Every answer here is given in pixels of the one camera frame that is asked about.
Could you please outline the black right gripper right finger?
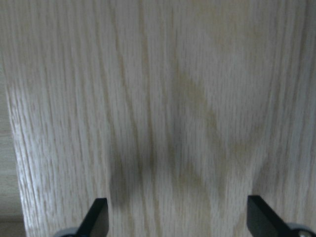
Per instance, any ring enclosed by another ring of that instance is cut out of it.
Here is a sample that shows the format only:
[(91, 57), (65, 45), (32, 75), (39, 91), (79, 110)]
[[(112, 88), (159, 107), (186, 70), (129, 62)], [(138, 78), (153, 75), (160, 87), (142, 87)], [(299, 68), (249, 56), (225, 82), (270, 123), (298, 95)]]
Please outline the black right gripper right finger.
[(314, 237), (310, 228), (284, 222), (258, 195), (247, 197), (247, 228), (253, 237)]

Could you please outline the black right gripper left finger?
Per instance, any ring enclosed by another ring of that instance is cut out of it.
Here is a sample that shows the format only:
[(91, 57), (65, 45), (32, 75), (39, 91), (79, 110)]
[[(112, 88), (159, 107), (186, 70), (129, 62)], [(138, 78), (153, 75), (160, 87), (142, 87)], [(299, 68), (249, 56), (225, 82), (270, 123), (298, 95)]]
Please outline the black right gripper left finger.
[(108, 202), (96, 198), (79, 227), (60, 230), (55, 237), (106, 237), (109, 233)]

